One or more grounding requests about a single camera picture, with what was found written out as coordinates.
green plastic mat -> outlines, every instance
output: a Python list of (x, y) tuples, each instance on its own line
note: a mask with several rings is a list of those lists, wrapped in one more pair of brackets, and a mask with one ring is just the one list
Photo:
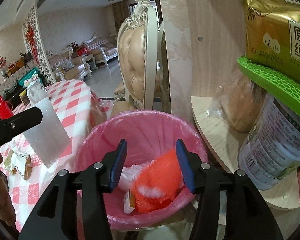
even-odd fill
[(272, 68), (252, 63), (245, 56), (238, 58), (238, 63), (243, 74), (300, 116), (300, 84)]

round wooden shelf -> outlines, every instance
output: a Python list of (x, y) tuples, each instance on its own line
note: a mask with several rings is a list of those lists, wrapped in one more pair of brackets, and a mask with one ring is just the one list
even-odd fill
[[(191, 97), (194, 121), (213, 156), (227, 172), (238, 169), (238, 151), (247, 133), (238, 132), (219, 118), (207, 118), (212, 98)], [(297, 172), (292, 172), (268, 190), (260, 190), (274, 209), (292, 210), (300, 207)]]

silver rivet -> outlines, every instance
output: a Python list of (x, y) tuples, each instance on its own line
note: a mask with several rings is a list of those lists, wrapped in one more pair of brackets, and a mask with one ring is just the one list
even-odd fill
[(61, 170), (61, 171), (58, 172), (59, 176), (64, 176), (66, 174), (67, 174), (67, 170)]
[(204, 170), (207, 170), (207, 169), (210, 168), (210, 165), (209, 165), (209, 163), (202, 163), (202, 164), (200, 165), (200, 167), (201, 167), (202, 169), (204, 169)]
[(237, 174), (238, 174), (239, 176), (244, 176), (244, 175), (246, 175), (246, 173), (245, 173), (243, 170), (237, 170)]
[(100, 169), (100, 168), (102, 168), (102, 163), (95, 163), (95, 164), (93, 165), (93, 167), (94, 167), (95, 169)]

window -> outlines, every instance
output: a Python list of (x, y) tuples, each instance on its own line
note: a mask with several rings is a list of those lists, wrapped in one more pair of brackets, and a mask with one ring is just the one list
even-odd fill
[[(158, 14), (158, 7), (157, 7), (157, 0), (150, 0), (150, 4), (152, 5), (152, 7), (155, 9), (155, 12), (157, 14), (157, 22), (158, 22), (158, 27), (160, 26), (160, 22), (159, 22), (159, 14)], [(134, 4), (130, 4), (129, 5), (129, 11), (130, 14), (132, 14), (132, 12), (134, 11), (134, 8), (137, 6), (136, 3)]]

teal bag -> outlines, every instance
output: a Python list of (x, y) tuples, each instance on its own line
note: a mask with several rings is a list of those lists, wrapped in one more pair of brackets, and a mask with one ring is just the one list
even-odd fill
[(39, 70), (37, 67), (34, 67), (31, 69), (28, 73), (26, 73), (20, 80), (19, 80), (19, 85), (22, 86), (23, 88), (26, 88), (24, 85), (25, 80), (32, 78), (35, 74), (38, 74), (40, 76)]

